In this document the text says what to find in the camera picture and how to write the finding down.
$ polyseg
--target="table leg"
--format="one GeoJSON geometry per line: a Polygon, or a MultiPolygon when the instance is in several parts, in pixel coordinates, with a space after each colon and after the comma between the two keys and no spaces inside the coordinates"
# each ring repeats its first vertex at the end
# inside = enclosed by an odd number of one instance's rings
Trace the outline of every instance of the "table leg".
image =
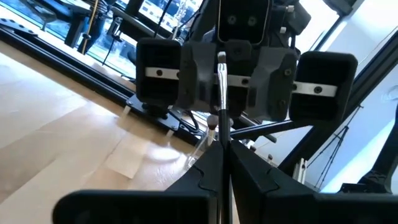
{"type": "Polygon", "coordinates": [[[80,34],[83,31],[85,16],[81,14],[74,14],[72,17],[72,22],[70,24],[70,28],[67,34],[67,38],[65,38],[65,44],[71,48],[76,46],[77,40],[80,37],[80,34]]]}

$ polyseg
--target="black chair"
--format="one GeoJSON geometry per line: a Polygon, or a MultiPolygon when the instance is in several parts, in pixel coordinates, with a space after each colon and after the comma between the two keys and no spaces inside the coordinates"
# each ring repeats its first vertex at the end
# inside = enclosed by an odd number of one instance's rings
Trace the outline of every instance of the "black chair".
{"type": "Polygon", "coordinates": [[[71,10],[55,0],[20,0],[20,2],[43,20],[43,31],[45,31],[45,26],[48,23],[57,19],[65,22],[71,22],[72,20],[71,10]]]}

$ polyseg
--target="window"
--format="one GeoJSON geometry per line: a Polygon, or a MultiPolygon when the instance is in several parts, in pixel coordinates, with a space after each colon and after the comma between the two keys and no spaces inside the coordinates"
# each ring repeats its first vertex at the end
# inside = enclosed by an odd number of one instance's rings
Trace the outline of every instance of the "window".
{"type": "MultiPolygon", "coordinates": [[[[0,3],[6,8],[10,9],[12,12],[28,20],[29,22],[39,26],[40,28],[43,28],[44,20],[40,18],[36,13],[33,12],[32,9],[30,9],[27,5],[25,5],[21,1],[1,0],[0,3]]],[[[57,36],[60,39],[65,39],[70,24],[60,19],[55,19],[55,20],[51,19],[55,18],[55,16],[50,11],[41,9],[39,7],[35,8],[43,15],[43,18],[46,18],[49,21],[51,21],[45,26],[46,31],[50,32],[51,34],[57,36]]]]}
{"type": "MultiPolygon", "coordinates": [[[[125,5],[127,4],[127,0],[121,2],[125,5]]],[[[53,12],[50,12],[42,7],[35,6],[34,4],[26,5],[22,3],[22,1],[1,0],[1,4],[19,16],[22,16],[27,21],[41,28],[43,28],[45,24],[44,20],[47,20],[48,23],[45,26],[45,30],[59,39],[65,40],[70,28],[70,23],[66,22],[65,20],[63,21],[61,19],[57,19],[59,15],[55,15],[53,12]]],[[[92,46],[92,48],[88,51],[88,55],[99,60],[100,62],[104,61],[113,41],[113,38],[110,35],[107,35],[107,31],[111,23],[112,19],[106,19],[101,36],[96,41],[94,46],[92,46]]],[[[136,68],[128,59],[127,54],[130,51],[133,51],[135,55],[136,41],[124,35],[122,36],[122,39],[122,42],[114,42],[112,49],[110,49],[106,65],[117,70],[125,76],[135,78],[136,68]]],[[[76,50],[81,40],[82,37],[80,37],[77,45],[75,46],[76,50]]]]}
{"type": "MultiPolygon", "coordinates": [[[[145,0],[139,13],[158,23],[167,2],[168,0],[145,0]]],[[[161,26],[172,32],[174,27],[180,26],[178,20],[180,19],[180,24],[187,22],[199,9],[201,2],[201,0],[173,0],[166,11],[161,26]]]]}
{"type": "Polygon", "coordinates": [[[115,69],[127,77],[135,78],[136,67],[129,60],[127,55],[130,51],[132,51],[133,55],[136,54],[137,42],[132,38],[121,34],[122,42],[114,41],[112,45],[113,38],[107,34],[111,23],[111,19],[106,20],[101,36],[95,42],[94,46],[89,49],[88,55],[99,60],[100,62],[104,62],[104,59],[109,52],[109,56],[105,61],[105,65],[115,69]]]}
{"type": "Polygon", "coordinates": [[[301,52],[306,52],[324,32],[332,27],[339,16],[322,0],[301,0],[300,3],[311,15],[307,28],[296,38],[296,47],[301,52]]]}

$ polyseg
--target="bolt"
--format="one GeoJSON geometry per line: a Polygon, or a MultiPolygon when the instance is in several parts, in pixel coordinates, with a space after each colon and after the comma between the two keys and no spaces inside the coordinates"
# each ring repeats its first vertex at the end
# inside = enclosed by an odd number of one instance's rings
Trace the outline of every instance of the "bolt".
{"type": "Polygon", "coordinates": [[[321,93],[322,92],[322,87],[320,87],[320,86],[317,86],[317,87],[315,87],[314,89],[313,89],[313,92],[314,93],[321,93]]]}
{"type": "Polygon", "coordinates": [[[229,16],[229,17],[228,17],[228,23],[229,23],[230,25],[235,24],[235,22],[236,22],[236,16],[229,16]]]}
{"type": "Polygon", "coordinates": [[[254,26],[257,23],[257,19],[254,16],[251,16],[248,20],[248,25],[249,26],[254,26]]]}
{"type": "Polygon", "coordinates": [[[242,85],[247,85],[249,80],[247,78],[242,79],[242,85]]]}
{"type": "Polygon", "coordinates": [[[290,68],[285,70],[285,76],[289,76],[292,74],[292,70],[290,68]]]}

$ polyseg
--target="light wood surface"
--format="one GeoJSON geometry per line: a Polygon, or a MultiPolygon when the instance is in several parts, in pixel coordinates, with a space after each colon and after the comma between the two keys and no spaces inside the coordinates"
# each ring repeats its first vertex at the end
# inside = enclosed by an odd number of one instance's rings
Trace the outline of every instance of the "light wood surface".
{"type": "Polygon", "coordinates": [[[163,190],[193,147],[0,42],[0,223],[50,223],[77,189],[163,190]]]}

